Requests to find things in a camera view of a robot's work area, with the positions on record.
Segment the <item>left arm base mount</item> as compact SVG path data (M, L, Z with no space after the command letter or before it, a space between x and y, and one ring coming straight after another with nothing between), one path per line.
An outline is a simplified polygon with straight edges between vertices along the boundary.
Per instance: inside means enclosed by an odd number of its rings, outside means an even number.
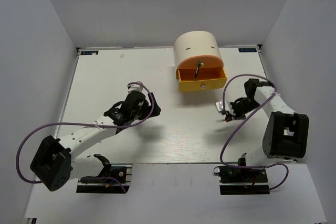
M76 193L126 194L131 185L132 165L105 165L98 176L85 176L77 183Z

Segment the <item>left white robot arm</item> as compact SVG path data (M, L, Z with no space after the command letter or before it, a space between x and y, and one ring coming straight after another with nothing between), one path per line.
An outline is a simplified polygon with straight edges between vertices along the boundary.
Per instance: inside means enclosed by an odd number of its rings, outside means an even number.
M83 183L121 184L123 179L113 177L109 160L101 154L80 155L123 130L160 115L154 94L130 91L124 101L114 104L99 117L93 126L68 135L44 138L31 162L30 169L48 188L59 190L67 181L78 178Z

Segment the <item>yellow drawer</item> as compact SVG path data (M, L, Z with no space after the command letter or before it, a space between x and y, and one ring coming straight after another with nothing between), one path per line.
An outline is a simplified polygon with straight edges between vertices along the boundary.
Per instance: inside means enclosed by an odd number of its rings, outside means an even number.
M223 88L227 76L224 68L178 69L176 78L179 81L179 91L203 91Z

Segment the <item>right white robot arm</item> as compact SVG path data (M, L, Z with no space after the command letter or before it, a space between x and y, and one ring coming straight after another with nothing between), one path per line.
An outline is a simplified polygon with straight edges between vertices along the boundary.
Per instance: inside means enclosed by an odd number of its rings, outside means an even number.
M244 153L243 163L237 168L238 177L247 182L255 177L259 167L305 156L309 118L291 109L277 93L275 84L268 80L250 78L244 88L245 97L230 103L223 100L216 106L225 122L242 121L238 129L260 109L268 117L262 144L253 152Z

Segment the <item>green ink pen refill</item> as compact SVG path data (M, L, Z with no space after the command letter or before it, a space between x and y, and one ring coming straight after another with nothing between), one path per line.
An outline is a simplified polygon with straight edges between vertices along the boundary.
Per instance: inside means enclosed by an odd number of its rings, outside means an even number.
M202 62L199 61L199 62L197 63L197 68L196 68L196 71L195 71L195 77L194 77L194 80L195 80L195 81L197 80L198 72L199 72L199 69L200 69L201 66L202 66Z

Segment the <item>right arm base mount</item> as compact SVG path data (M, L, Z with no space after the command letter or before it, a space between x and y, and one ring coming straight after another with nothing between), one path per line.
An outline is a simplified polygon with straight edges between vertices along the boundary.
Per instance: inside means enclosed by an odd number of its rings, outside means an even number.
M268 178L264 169L238 169L216 166L221 195L267 195L270 194Z

